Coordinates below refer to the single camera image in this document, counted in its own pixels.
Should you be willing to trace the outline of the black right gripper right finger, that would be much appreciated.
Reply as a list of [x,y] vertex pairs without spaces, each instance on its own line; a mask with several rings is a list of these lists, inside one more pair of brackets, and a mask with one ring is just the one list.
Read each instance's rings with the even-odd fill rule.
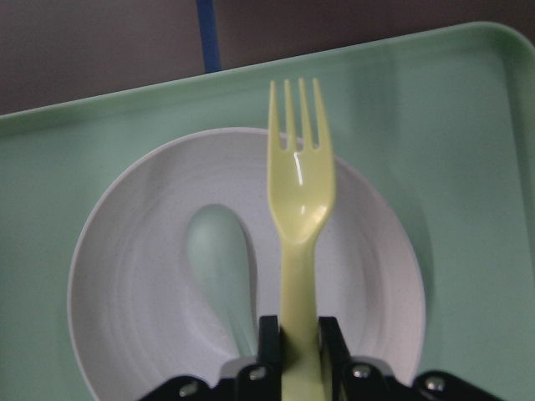
[[391,400],[390,368],[377,358],[352,356],[335,317],[320,317],[318,323],[326,399]]

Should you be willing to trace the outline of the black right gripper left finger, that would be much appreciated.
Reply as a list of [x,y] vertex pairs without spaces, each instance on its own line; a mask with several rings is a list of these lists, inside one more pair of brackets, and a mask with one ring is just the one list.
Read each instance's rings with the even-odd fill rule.
[[280,400],[282,348],[276,315],[262,316],[258,326],[257,356],[236,378],[236,400]]

